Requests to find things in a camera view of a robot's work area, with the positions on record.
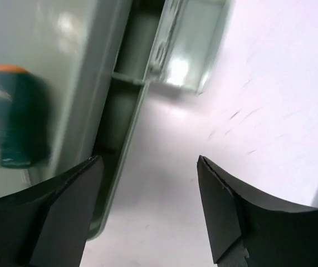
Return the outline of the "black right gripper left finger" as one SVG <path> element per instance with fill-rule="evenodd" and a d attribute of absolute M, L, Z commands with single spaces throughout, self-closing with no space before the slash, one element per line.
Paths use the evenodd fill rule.
<path fill-rule="evenodd" d="M 91 157 L 0 198 L 0 266 L 79 266 L 104 164 Z"/>

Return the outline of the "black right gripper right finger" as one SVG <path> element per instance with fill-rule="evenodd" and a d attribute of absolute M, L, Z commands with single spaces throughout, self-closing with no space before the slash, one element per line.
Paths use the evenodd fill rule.
<path fill-rule="evenodd" d="M 318 266 L 318 208 L 261 191 L 205 156 L 197 173 L 217 266 Z"/>

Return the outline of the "green stubby screwdriver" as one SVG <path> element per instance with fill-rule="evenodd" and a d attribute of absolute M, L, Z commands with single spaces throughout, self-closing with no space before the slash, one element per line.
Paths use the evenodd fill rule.
<path fill-rule="evenodd" d="M 28 170 L 50 154 L 47 86 L 30 71 L 0 65 L 0 167 Z"/>

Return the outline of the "green transparent plastic toolbox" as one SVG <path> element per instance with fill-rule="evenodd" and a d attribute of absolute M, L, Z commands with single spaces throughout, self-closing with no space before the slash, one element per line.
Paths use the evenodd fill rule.
<path fill-rule="evenodd" d="M 0 197 L 58 175 L 93 154 L 102 174 L 89 238 L 103 231 L 144 96 L 200 94 L 230 1 L 0 1 L 0 65 L 47 86 L 50 154 L 28 170 L 0 167 Z"/>

